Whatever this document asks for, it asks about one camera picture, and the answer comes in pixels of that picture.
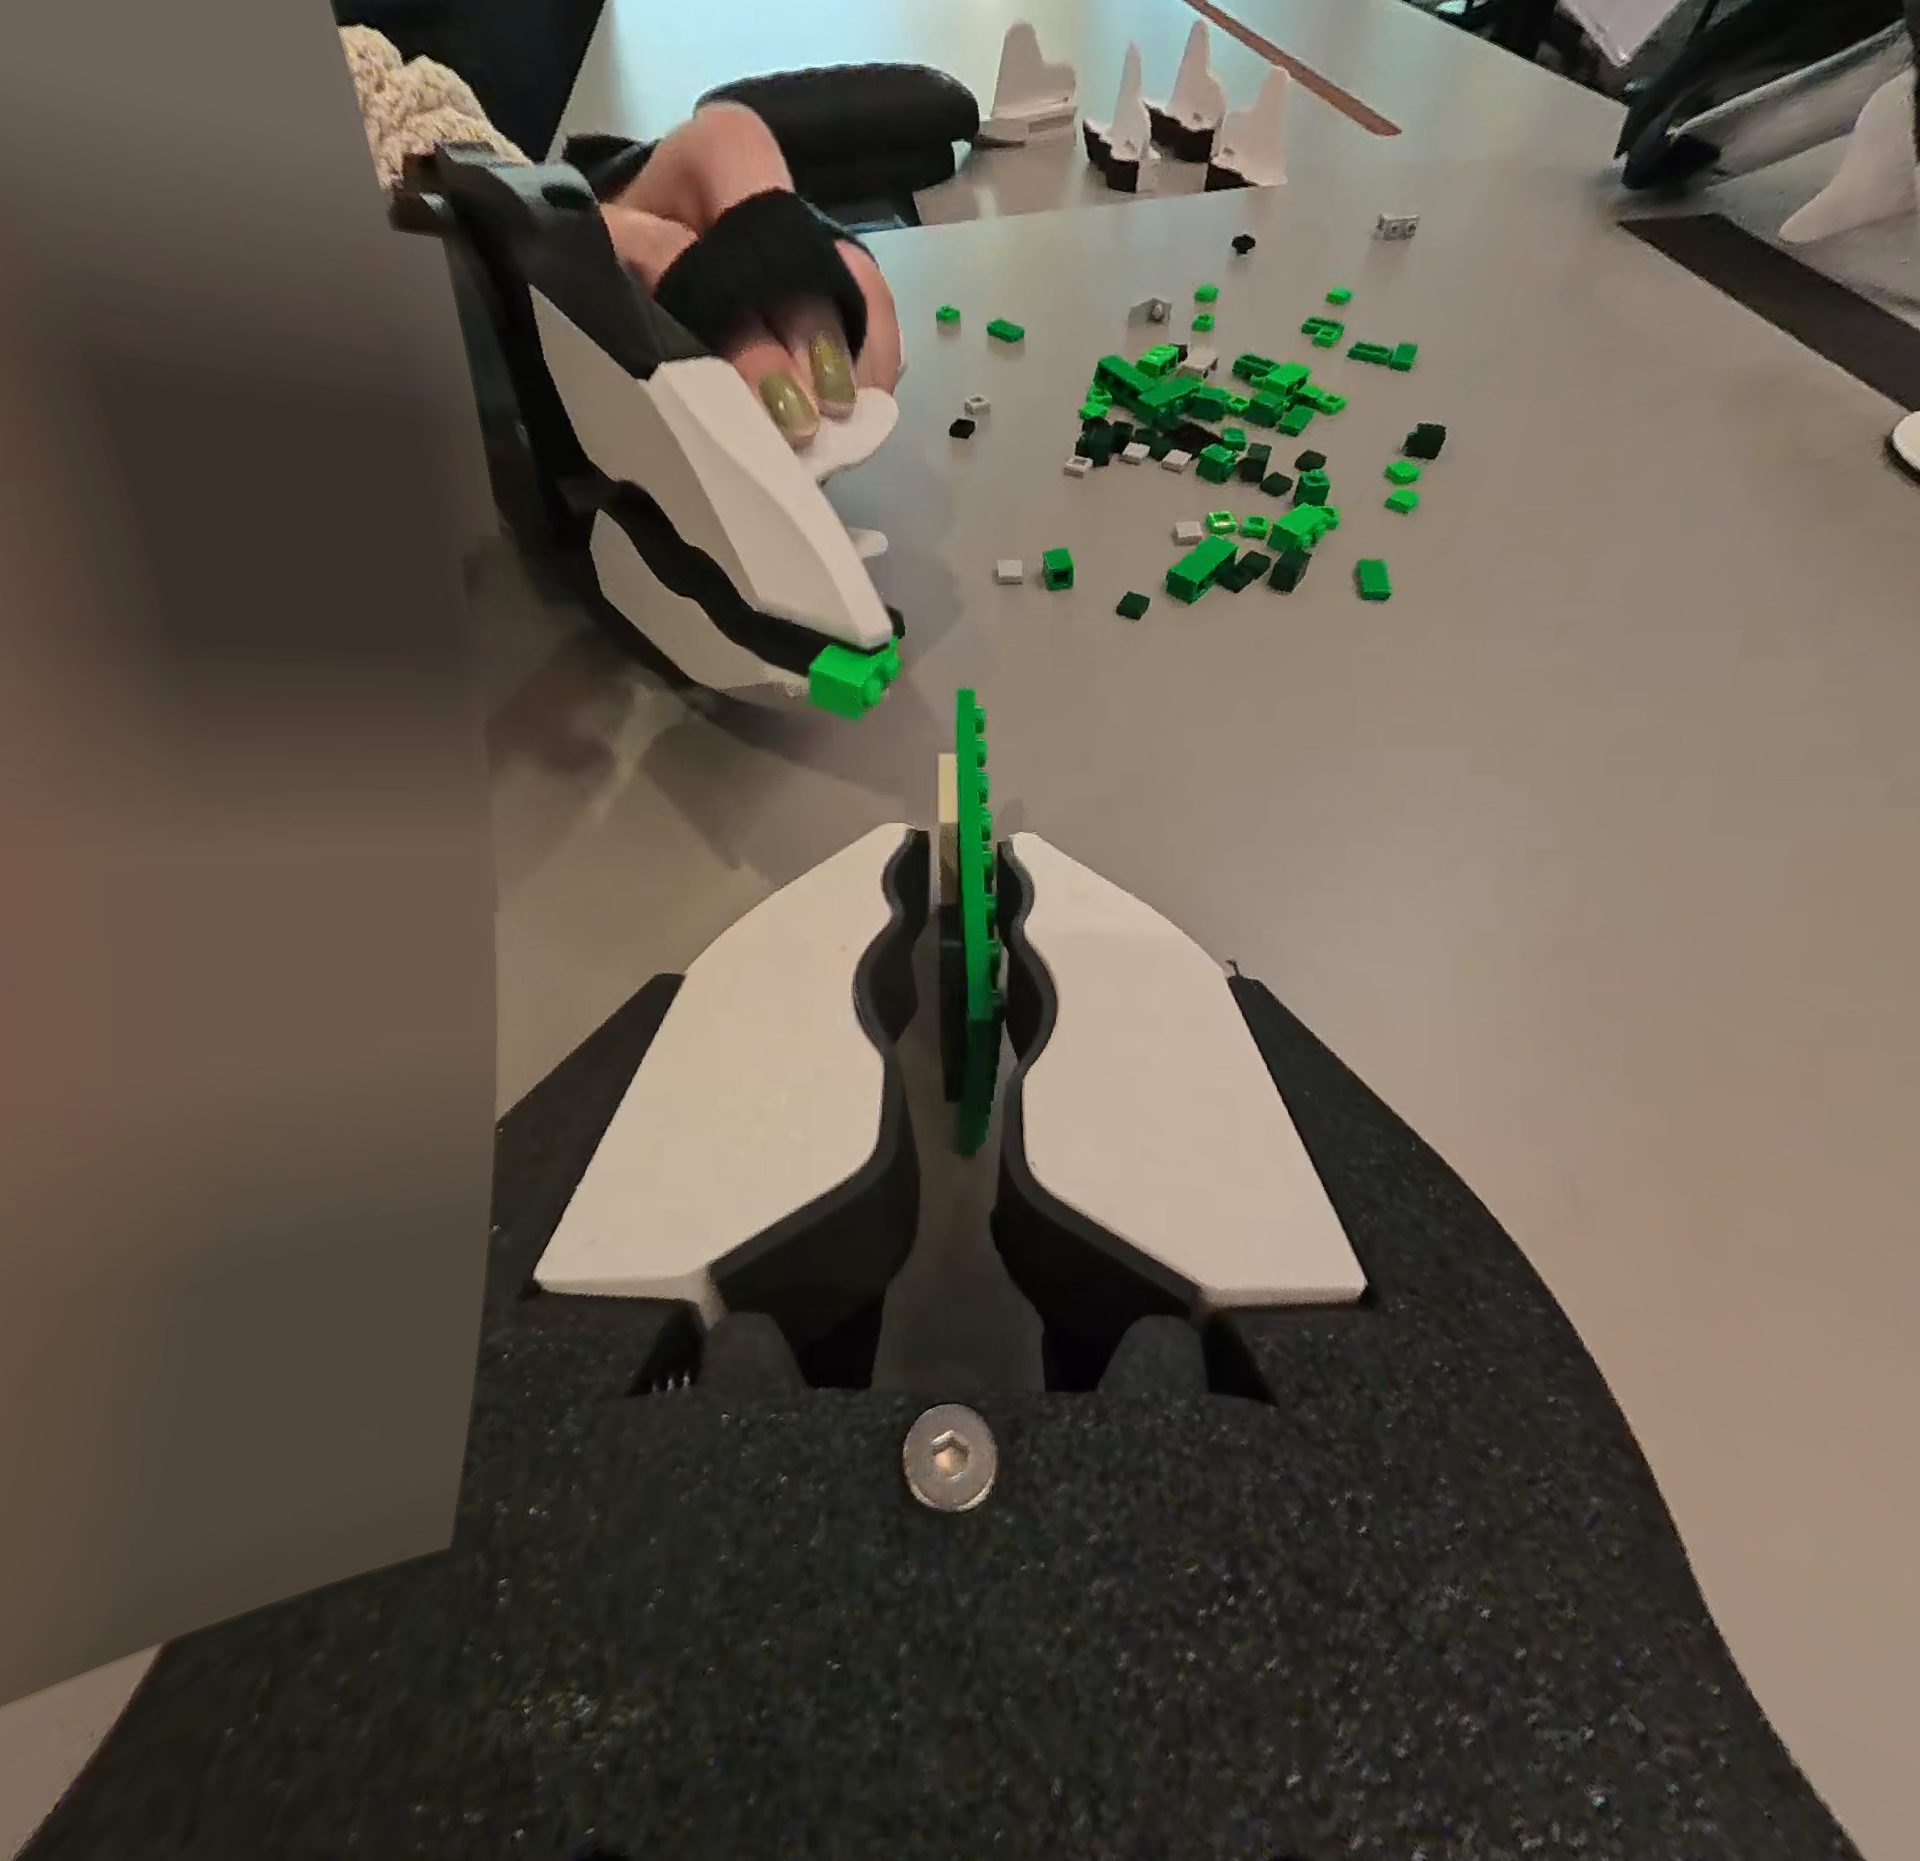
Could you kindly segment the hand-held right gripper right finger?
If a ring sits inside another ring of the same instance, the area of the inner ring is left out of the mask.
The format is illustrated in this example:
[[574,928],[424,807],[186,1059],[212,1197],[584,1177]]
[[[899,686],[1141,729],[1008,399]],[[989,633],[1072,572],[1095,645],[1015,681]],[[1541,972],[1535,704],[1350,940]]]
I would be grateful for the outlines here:
[[1362,1258],[1260,1047],[1277,1002],[1036,833],[997,850],[1005,1031],[991,1245],[1050,1388],[1141,1321],[1336,1311]]

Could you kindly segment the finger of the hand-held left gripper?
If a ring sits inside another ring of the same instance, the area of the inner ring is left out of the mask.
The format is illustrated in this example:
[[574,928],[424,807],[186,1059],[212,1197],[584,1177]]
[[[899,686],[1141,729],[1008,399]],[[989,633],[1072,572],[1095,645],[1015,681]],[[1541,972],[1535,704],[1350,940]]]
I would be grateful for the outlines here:
[[650,374],[532,292],[540,355],[588,472],[590,528],[609,514],[654,574],[746,648],[882,648],[897,627],[862,542],[822,492],[899,421],[884,390],[795,450],[727,360],[659,360]]
[[803,672],[759,658],[722,633],[703,609],[674,595],[609,514],[593,518],[588,540],[591,577],[605,609],[647,648],[696,686],[733,700],[801,706]]

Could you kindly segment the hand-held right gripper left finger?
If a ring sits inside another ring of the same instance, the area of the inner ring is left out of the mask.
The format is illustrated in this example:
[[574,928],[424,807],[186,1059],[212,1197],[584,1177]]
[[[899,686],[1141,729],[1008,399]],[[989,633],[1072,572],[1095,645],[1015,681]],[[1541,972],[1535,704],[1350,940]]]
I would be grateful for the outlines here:
[[815,1388],[872,1383],[918,1232],[899,1064],[927,835],[886,822],[740,917],[664,1016],[568,1195],[542,1297],[771,1321]]

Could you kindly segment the small green lego brick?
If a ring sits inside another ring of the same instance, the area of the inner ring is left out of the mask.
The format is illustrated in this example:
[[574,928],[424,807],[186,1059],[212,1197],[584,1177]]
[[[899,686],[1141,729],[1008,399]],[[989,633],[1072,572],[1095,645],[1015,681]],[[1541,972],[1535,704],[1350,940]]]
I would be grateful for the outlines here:
[[899,641],[882,648],[820,648],[805,672],[805,699],[811,706],[845,720],[859,720],[884,702],[899,678]]

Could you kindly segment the green lego baseplate assembly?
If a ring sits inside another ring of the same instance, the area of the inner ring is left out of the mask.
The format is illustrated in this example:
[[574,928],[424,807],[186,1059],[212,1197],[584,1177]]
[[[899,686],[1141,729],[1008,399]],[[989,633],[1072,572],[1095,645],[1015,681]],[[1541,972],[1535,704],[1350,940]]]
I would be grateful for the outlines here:
[[989,1135],[1003,1027],[1003,944],[987,713],[973,688],[954,697],[935,770],[935,983],[942,1094],[952,1147],[976,1156]]

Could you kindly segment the pile of lego pieces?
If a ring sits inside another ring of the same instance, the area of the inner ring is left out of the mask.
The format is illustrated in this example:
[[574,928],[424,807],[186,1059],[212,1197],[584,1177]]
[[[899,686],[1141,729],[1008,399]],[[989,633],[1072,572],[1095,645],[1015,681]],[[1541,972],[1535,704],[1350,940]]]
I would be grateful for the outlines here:
[[1263,586],[1416,599],[1433,443],[1417,313],[1435,221],[1254,215],[1250,196],[935,228],[886,266],[910,363],[872,488],[930,665],[1015,600]]

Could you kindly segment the person's left forearm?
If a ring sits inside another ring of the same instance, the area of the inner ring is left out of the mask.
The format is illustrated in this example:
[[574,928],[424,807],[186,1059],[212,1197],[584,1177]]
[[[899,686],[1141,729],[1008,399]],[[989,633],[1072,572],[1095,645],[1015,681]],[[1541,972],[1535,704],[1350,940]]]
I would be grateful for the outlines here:
[[426,56],[406,59],[372,26],[344,25],[337,32],[374,173],[387,195],[400,186],[407,156],[431,155],[441,144],[473,144],[519,166],[532,162],[491,125],[457,72]]

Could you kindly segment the person's left hand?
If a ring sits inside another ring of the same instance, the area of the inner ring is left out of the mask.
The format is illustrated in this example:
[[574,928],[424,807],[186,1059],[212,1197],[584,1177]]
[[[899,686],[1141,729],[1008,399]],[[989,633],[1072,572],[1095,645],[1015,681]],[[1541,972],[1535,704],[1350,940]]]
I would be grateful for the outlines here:
[[767,125],[713,102],[659,140],[575,134],[616,259],[727,360],[794,446],[899,385],[896,298],[868,247],[797,192]]

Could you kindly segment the black chair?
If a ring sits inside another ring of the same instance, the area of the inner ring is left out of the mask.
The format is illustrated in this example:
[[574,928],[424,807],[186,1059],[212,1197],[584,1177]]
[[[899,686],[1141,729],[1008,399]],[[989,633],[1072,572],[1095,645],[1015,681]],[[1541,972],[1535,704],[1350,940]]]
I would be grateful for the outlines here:
[[605,0],[329,0],[396,48],[456,70],[526,155],[547,152]]

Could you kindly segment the white fin part dark base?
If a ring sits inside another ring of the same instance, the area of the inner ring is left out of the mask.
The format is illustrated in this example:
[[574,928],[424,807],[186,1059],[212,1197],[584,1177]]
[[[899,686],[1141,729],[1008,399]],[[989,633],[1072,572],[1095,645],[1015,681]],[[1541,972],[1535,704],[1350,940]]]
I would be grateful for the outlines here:
[[1195,20],[1168,97],[1146,105],[1150,140],[1155,151],[1180,162],[1207,166],[1226,112],[1228,98],[1212,70],[1210,26]]
[[1137,196],[1154,192],[1161,156],[1141,88],[1139,45],[1130,40],[1123,53],[1111,121],[1084,121],[1081,144],[1109,191]]
[[1285,69],[1267,69],[1257,97],[1220,118],[1207,155],[1204,191],[1275,188],[1285,184],[1284,121],[1292,88]]

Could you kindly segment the black equipment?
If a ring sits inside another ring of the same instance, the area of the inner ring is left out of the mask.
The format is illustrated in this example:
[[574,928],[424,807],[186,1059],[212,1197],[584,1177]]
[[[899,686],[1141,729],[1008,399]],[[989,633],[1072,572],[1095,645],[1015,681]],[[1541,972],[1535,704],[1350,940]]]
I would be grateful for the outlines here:
[[1842,139],[1909,69],[1897,0],[1753,0],[1701,32],[1628,108],[1615,152],[1635,192],[1769,169]]

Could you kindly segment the large white fin part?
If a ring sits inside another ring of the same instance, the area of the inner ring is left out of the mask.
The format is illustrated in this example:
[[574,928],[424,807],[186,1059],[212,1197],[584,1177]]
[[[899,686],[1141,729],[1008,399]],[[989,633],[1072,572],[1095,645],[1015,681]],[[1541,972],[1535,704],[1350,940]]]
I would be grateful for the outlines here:
[[1916,70],[1881,83],[1855,118],[1825,186],[1779,227],[1779,241],[1802,247],[1860,227],[1916,212]]

